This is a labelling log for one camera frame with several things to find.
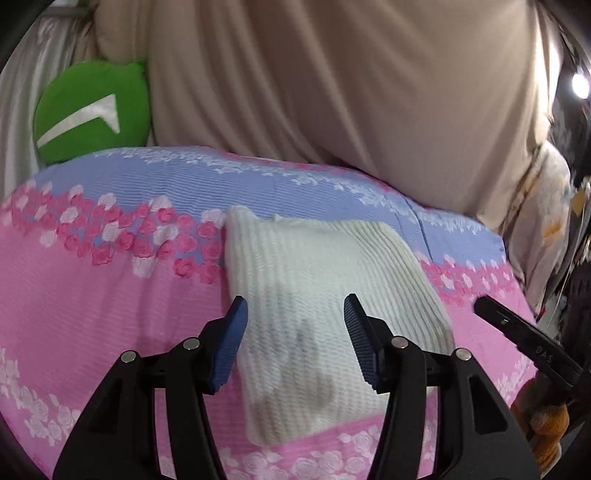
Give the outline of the pink floral bed quilt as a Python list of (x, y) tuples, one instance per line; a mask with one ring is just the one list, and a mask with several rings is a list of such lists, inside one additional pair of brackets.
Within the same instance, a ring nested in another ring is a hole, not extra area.
[(352, 169), (207, 148), (123, 148), (49, 167), (1, 204), (1, 413), (44, 474), (117, 356), (152, 355), (228, 306), (226, 209), (360, 219), (396, 230), (446, 305), (457, 342), (512, 401), (535, 372), (474, 315), (491, 294), (529, 306), (502, 239)]

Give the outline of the floral cream hanging cloth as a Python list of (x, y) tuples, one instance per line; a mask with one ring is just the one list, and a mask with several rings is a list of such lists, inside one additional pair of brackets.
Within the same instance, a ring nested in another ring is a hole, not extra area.
[(567, 161), (545, 142), (536, 150), (501, 228), (508, 261), (534, 312), (541, 310), (548, 282), (566, 254), (572, 196)]

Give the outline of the beige draped curtain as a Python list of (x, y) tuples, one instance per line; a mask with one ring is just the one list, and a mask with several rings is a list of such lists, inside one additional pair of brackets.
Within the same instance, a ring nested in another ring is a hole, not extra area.
[(94, 28), (146, 61), (157, 144), (346, 165), (492, 229), (562, 63), (535, 1), (97, 1)]

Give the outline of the white red black knit sweater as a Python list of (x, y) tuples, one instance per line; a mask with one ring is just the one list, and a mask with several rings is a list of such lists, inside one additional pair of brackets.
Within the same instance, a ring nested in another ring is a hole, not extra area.
[(442, 301), (389, 225), (262, 219), (233, 206), (225, 230), (229, 291), (249, 306), (238, 371), (253, 444), (304, 439), (384, 413), (387, 400), (363, 380), (346, 330), (349, 294), (422, 349), (454, 350)]

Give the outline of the green round plush pillow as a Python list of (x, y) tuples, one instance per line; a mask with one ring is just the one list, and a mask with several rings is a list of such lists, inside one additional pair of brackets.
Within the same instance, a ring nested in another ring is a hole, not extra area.
[(37, 103), (33, 140), (46, 165), (143, 146), (151, 127), (146, 62), (89, 60), (51, 81)]

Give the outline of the bright lamp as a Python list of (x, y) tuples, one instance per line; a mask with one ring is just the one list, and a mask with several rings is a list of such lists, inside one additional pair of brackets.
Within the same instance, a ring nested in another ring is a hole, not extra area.
[(572, 76), (571, 88), (573, 94), (581, 100), (587, 100), (590, 97), (591, 85), (584, 73), (577, 72)]

